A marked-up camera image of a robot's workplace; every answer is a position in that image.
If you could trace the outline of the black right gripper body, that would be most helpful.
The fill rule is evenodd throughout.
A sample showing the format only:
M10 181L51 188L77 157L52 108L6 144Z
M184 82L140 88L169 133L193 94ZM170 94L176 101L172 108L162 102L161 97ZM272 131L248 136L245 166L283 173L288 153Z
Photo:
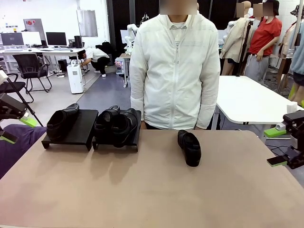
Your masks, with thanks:
M304 164L304 111L299 111L301 114L301 120L296 125L297 131L295 138L297 139L297 150L300 152L296 159L296 166L303 166Z

